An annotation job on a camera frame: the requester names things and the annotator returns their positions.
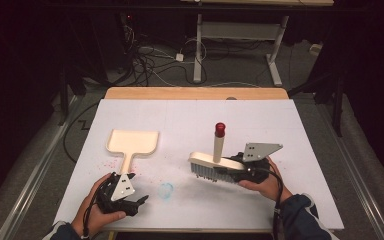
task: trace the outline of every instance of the dark sleeve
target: dark sleeve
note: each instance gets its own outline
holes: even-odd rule
[[[281,214],[285,238],[338,239],[318,219],[317,208],[308,195],[294,195],[282,203]]]
[[[42,240],[81,240],[71,224],[59,221]]]

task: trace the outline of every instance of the hand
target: hand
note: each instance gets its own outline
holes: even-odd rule
[[[108,173],[107,175],[103,176],[101,179],[96,181],[92,189],[90,190],[89,195],[86,196],[86,198],[80,205],[79,211],[77,212],[76,217],[71,223],[71,226],[74,228],[74,230],[79,236],[83,235],[83,215],[86,209],[89,207],[90,201],[92,200],[96,189],[98,189],[99,185],[103,183],[110,175],[111,173]],[[104,225],[123,219],[125,217],[126,213],[122,211],[103,214],[99,209],[98,205],[94,204],[92,206],[92,209],[90,210],[89,216],[89,236],[93,236],[98,233]]]
[[[275,172],[280,178],[282,178],[282,176],[280,176],[280,172],[279,169],[277,169],[276,164],[269,157],[267,157],[267,159],[269,160],[270,165],[273,167],[270,167],[270,170]],[[239,181],[239,185],[249,190],[258,191],[261,195],[273,201],[276,201],[279,195],[277,178],[272,174],[269,174],[269,177],[260,184],[247,180],[242,180]],[[292,193],[284,185],[282,195],[280,197],[280,203],[288,199],[290,196],[292,196]]]

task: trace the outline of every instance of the gray carpet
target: gray carpet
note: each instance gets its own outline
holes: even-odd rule
[[[285,89],[288,90],[291,87],[296,87],[307,79],[316,60],[316,57],[308,53],[309,47],[310,44],[306,42],[297,44],[294,47],[281,47],[276,63]],[[262,54],[269,53],[270,48],[271,44],[264,42],[256,49],[243,50],[237,53],[231,52],[227,58],[222,60],[211,59],[222,57],[226,51],[209,51],[204,62],[207,81],[203,85],[210,86],[235,82],[221,85],[220,87],[252,87],[243,83],[237,83],[244,82],[261,87],[273,87],[264,55]],[[176,51],[164,46],[159,46],[159,49],[171,56],[174,56],[176,53]],[[153,59],[158,65],[170,61],[161,58]],[[186,68],[188,79],[191,80],[192,66],[185,64],[177,65]],[[158,72],[163,69],[165,68],[154,69],[154,71]],[[186,82],[182,68],[168,69],[158,75],[163,80],[153,75],[149,78],[149,86],[167,86],[167,83],[176,86],[193,86]],[[114,70],[109,71],[109,76],[111,79],[115,79],[119,74]],[[105,93],[104,88],[90,84],[90,80],[87,82],[89,82],[87,84],[88,92],[85,97],[79,100],[81,101],[80,107],[75,112],[72,111],[71,114],[73,116],[77,116],[84,109],[99,101]],[[337,142],[338,139],[332,134],[330,126],[325,121],[323,111],[330,109],[330,106],[316,105],[311,94],[298,94],[294,97],[294,100],[345,225],[345,230],[338,231],[335,235],[340,239],[382,239],[378,237],[376,229],[373,228],[373,224],[362,204],[361,196],[356,191],[356,187],[351,180],[352,176],[350,176],[345,168],[343,153]],[[79,120],[86,121],[86,127],[90,126],[95,109],[93,107],[79,117]],[[56,111],[48,123],[43,126],[42,130],[37,133],[36,137],[17,160],[1,187],[0,229],[17,201],[38,159],[44,154],[55,132],[58,130],[59,116],[59,112]],[[353,117],[352,108],[349,106],[346,97],[344,98],[342,129],[344,136],[341,138],[341,141],[347,147],[347,151],[360,170],[361,177],[367,184],[368,190],[372,194],[373,199],[376,200],[379,211],[384,217],[384,169],[365,140],[364,134]],[[68,132],[67,150],[74,159],[77,159],[79,156],[87,133],[87,130],[82,130],[82,123],[77,121]],[[67,157],[62,141],[58,143],[51,161],[50,167],[27,213],[25,216],[22,216],[24,217],[23,221],[18,231],[14,234],[13,239],[41,239],[54,220],[75,163]],[[97,236],[96,239],[106,238],[107,233],[103,233]]]

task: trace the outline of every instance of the white paper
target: white paper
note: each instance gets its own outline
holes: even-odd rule
[[[102,100],[55,221],[72,221],[93,183],[119,171],[122,155],[105,145],[111,130],[120,129],[160,136],[152,155],[132,162],[136,192],[129,198],[149,199],[135,217],[105,229],[270,231],[273,201],[191,173],[189,154],[212,154],[217,122],[226,125],[223,156],[243,152],[247,142],[283,144],[271,158],[286,186],[313,197],[328,229],[344,228],[292,100]]]

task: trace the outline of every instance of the paddle handle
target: paddle handle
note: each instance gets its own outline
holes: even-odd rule
[[[123,164],[121,164],[120,174],[130,173],[130,164],[133,156],[131,154],[124,153]]]

